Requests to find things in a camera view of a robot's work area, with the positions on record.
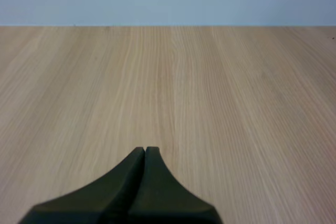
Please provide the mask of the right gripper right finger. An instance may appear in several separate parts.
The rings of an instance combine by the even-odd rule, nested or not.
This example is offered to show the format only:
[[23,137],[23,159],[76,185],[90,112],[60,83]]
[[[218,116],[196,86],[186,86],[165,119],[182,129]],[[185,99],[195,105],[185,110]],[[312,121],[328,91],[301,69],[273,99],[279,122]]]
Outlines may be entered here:
[[173,176],[158,147],[145,151],[144,172],[128,211],[129,223],[222,223],[216,208]]

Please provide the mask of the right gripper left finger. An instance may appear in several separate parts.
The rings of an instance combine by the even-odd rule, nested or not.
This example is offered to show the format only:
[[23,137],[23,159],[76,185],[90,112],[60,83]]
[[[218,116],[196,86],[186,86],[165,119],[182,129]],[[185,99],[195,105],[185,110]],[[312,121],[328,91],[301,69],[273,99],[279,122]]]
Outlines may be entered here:
[[145,151],[136,147],[115,168],[71,193],[33,206],[21,223],[121,223],[137,194]]

